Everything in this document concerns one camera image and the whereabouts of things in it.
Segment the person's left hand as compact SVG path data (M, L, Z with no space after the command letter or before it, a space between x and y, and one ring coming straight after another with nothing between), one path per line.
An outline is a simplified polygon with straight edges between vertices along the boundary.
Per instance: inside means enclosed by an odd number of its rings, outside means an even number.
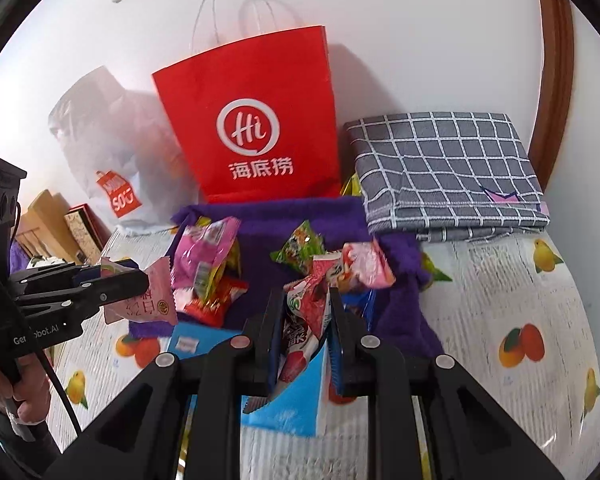
M40 361L34 354L18 360L21 380L12 385L0 372L0 411L6 411L5 400L19 402L18 418L26 425L44 422L50 411L50 384Z

